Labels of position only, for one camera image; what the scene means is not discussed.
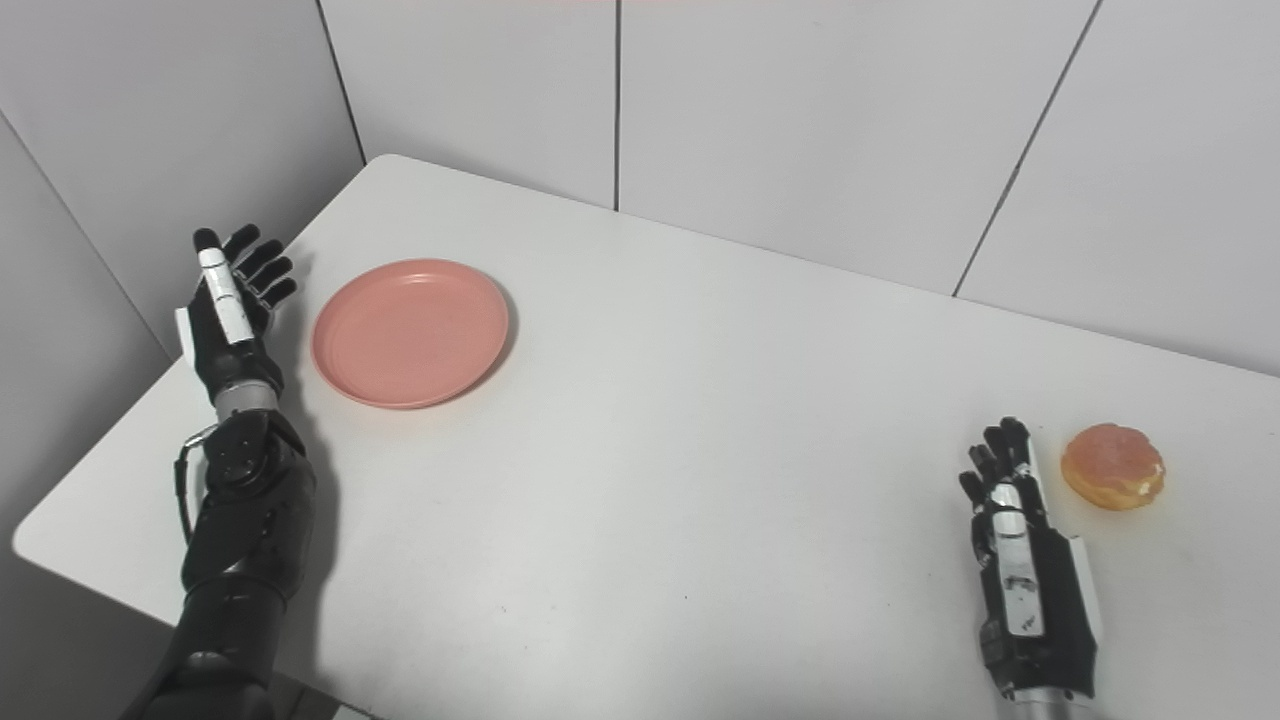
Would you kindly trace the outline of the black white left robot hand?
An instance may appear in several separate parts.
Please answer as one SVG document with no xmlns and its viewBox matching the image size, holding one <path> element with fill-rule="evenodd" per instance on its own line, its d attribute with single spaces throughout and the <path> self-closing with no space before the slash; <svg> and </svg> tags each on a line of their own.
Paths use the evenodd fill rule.
<svg viewBox="0 0 1280 720">
<path fill-rule="evenodd" d="M 184 356 L 210 401 L 243 383 L 262 383 L 282 396 L 285 382 L 265 336 L 276 307 L 298 290 L 293 261 L 280 240 L 262 240 L 248 223 L 227 238 L 210 228 L 193 233 L 198 283 L 186 305 Z"/>
</svg>

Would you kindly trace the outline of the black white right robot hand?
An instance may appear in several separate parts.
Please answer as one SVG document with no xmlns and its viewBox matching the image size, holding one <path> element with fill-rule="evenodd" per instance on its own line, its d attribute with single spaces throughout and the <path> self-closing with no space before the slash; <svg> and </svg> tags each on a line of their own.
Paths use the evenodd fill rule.
<svg viewBox="0 0 1280 720">
<path fill-rule="evenodd" d="M 1030 432 L 1014 416 L 987 427 L 959 475 L 986 616 L 982 661 L 1025 719 L 1074 717 L 1096 697 L 1100 619 L 1085 546 L 1053 527 Z"/>
</svg>

